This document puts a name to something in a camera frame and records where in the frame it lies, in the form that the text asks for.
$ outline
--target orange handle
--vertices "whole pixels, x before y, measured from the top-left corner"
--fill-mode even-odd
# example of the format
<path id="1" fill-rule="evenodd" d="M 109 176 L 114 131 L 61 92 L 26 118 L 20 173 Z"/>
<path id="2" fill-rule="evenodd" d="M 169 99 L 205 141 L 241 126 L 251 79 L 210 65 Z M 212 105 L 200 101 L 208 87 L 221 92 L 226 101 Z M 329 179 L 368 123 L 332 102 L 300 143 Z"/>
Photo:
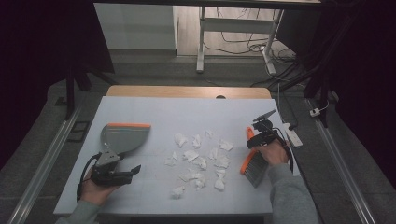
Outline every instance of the orange handle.
<path id="1" fill-rule="evenodd" d="M 253 129 L 251 129 L 250 127 L 247 127 L 247 140 L 249 140 L 250 138 L 252 138 L 254 136 L 254 132 Z M 253 158 L 253 156 L 258 152 L 257 149 L 253 148 L 251 149 L 250 153 L 247 155 L 247 157 L 244 160 L 244 163 L 241 166 L 240 169 L 240 173 L 244 174 L 246 169 L 248 168 L 248 164 L 250 163 L 250 160 Z"/>
<path id="2" fill-rule="evenodd" d="M 251 129 L 250 127 L 247 127 L 247 140 L 249 140 L 252 137 L 254 137 L 253 129 Z"/>

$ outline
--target metal frame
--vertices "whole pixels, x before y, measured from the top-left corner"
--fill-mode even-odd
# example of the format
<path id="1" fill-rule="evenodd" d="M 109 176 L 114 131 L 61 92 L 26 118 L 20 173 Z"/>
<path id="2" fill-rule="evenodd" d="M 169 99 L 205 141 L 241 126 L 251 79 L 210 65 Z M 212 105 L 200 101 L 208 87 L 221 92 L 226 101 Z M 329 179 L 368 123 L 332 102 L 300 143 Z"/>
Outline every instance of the metal frame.
<path id="1" fill-rule="evenodd" d="M 254 33 L 268 34 L 268 42 L 262 51 L 265 65 L 270 75 L 276 74 L 276 70 L 269 55 L 272 43 L 275 38 L 276 30 L 280 22 L 283 10 L 277 13 L 274 21 L 257 21 L 257 20 L 238 20 L 238 19 L 221 19 L 205 18 L 205 7 L 200 7 L 200 35 L 197 56 L 197 73 L 204 72 L 204 36 L 205 32 L 230 32 L 230 33 Z"/>
<path id="2" fill-rule="evenodd" d="M 15 207 L 14 212 L 12 213 L 11 218 L 8 220 L 7 224 L 24 223 L 24 221 L 28 217 L 35 203 L 35 200 L 37 199 L 38 194 L 40 193 L 41 189 L 44 186 L 44 183 L 47 180 L 47 177 L 50 174 L 53 164 L 55 163 L 59 153 L 64 146 L 67 135 L 70 133 L 70 130 L 72 129 L 73 124 L 77 119 L 82 106 L 85 104 L 86 94 L 88 93 L 83 93 L 83 97 L 80 100 L 77 109 L 70 116 L 70 119 L 65 120 L 62 123 L 59 131 L 56 133 L 55 138 L 49 146 L 46 155 L 38 165 L 35 174 L 29 182 L 29 185 L 27 186 L 25 192 L 22 194 L 20 201 Z"/>
<path id="3" fill-rule="evenodd" d="M 309 100 L 306 99 L 305 102 L 309 109 L 313 108 Z M 349 193 L 349 196 L 351 197 L 351 200 L 355 205 L 356 211 L 361 218 L 361 223 L 375 224 L 375 218 L 370 210 L 370 207 L 365 201 L 358 184 L 356 183 L 352 174 L 349 172 L 347 163 L 344 161 L 344 158 L 341 155 L 337 144 L 335 144 L 334 140 L 332 139 L 331 132 L 327 127 L 323 125 L 322 122 L 320 122 L 319 119 L 315 119 L 315 123 L 318 127 L 320 136 L 322 137 L 324 144 L 326 145 L 326 148 L 329 150 L 329 154 L 332 157 L 334 166 L 337 169 L 338 174 L 340 175 L 344 183 L 344 186 L 346 187 L 346 191 Z"/>

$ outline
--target table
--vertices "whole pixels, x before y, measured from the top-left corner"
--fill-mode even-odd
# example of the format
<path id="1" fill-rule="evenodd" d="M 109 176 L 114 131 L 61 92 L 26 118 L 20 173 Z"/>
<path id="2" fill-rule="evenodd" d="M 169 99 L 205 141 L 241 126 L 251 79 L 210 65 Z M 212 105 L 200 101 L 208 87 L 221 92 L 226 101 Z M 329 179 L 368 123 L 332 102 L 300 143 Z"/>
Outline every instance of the table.
<path id="1" fill-rule="evenodd" d="M 226 99 L 214 97 L 223 95 Z M 220 88 L 220 87 L 144 87 L 113 86 L 102 99 L 85 143 L 78 155 L 75 167 L 65 185 L 64 192 L 54 213 L 70 214 L 76 206 L 75 189 L 80 173 L 88 158 L 100 148 L 100 132 L 109 122 L 148 122 L 151 130 L 147 142 L 126 155 L 119 163 L 120 170 L 142 165 L 131 185 L 115 191 L 102 213 L 124 216 L 168 216 L 168 215 L 227 215 L 267 214 L 272 212 L 269 200 L 271 184 L 268 177 L 254 189 L 239 168 L 249 150 L 246 146 L 245 129 L 259 115 L 276 107 L 269 99 L 267 89 Z M 269 118 L 282 131 L 280 116 L 275 113 Z M 205 136 L 206 129 L 214 137 Z M 219 149 L 226 155 L 230 166 L 226 170 L 226 189 L 214 188 L 217 179 L 214 162 L 207 159 L 207 170 L 199 171 L 196 165 L 183 161 L 181 155 L 186 147 L 178 148 L 174 134 L 181 132 L 189 137 L 198 133 L 203 137 L 201 148 L 196 149 L 203 157 L 220 139 L 232 140 L 233 149 Z M 175 166 L 166 166 L 164 161 L 176 152 Z M 295 175 L 299 170 L 294 163 Z M 206 177 L 206 186 L 196 189 L 194 182 L 184 182 L 178 175 L 194 169 Z M 181 199 L 170 196 L 171 188 L 184 186 Z"/>

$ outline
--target white tabletop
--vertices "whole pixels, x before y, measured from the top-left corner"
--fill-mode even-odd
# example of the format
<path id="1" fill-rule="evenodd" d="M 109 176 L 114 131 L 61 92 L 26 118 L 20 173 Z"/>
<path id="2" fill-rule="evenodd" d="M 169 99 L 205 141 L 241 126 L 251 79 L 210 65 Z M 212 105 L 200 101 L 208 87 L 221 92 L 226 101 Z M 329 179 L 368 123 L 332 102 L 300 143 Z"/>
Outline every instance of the white tabletop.
<path id="1" fill-rule="evenodd" d="M 258 116 L 276 108 L 272 99 L 190 99 L 155 97 L 105 96 L 97 110 L 76 164 L 64 187 L 54 214 L 71 214 L 76 207 L 76 187 L 88 159 L 101 149 L 100 132 L 110 122 L 149 123 L 148 139 L 138 149 L 126 155 L 119 163 L 119 171 L 128 171 L 136 165 L 142 168 L 130 185 L 124 185 L 110 195 L 102 213 L 117 215 L 210 215 L 210 214 L 265 214 L 272 212 L 269 199 L 271 183 L 264 177 L 255 189 L 239 169 L 249 153 L 246 127 Z M 269 120 L 285 135 L 279 114 Z M 205 131 L 214 135 L 209 138 Z M 175 143 L 174 135 L 182 133 L 189 142 L 182 148 Z M 202 146 L 192 147 L 192 137 L 200 134 Z M 225 169 L 225 190 L 214 188 L 218 179 L 214 161 L 207 156 L 219 140 L 233 143 L 230 151 L 220 149 L 230 166 Z M 207 160 L 207 169 L 201 171 L 192 162 L 182 160 L 187 150 L 195 150 Z M 176 152 L 175 166 L 164 164 L 166 158 Z M 206 186 L 195 187 L 195 181 L 184 182 L 179 175 L 189 168 L 205 175 Z M 294 165 L 294 174 L 299 170 Z M 181 198 L 174 199 L 171 190 L 184 186 Z"/>

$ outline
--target black curtain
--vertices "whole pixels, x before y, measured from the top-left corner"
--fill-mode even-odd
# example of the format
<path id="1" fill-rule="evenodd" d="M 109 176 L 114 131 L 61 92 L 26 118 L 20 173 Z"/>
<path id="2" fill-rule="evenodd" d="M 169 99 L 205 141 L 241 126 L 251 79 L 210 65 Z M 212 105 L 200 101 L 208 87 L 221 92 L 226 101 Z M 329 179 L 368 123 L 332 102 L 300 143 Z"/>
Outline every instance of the black curtain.
<path id="1" fill-rule="evenodd" d="M 86 0 L 0 2 L 1 167 L 47 101 L 50 85 L 71 64 L 114 72 L 93 3 Z"/>
<path id="2" fill-rule="evenodd" d="M 337 52 L 336 110 L 396 188 L 393 102 L 396 18 L 391 1 L 367 0 Z"/>

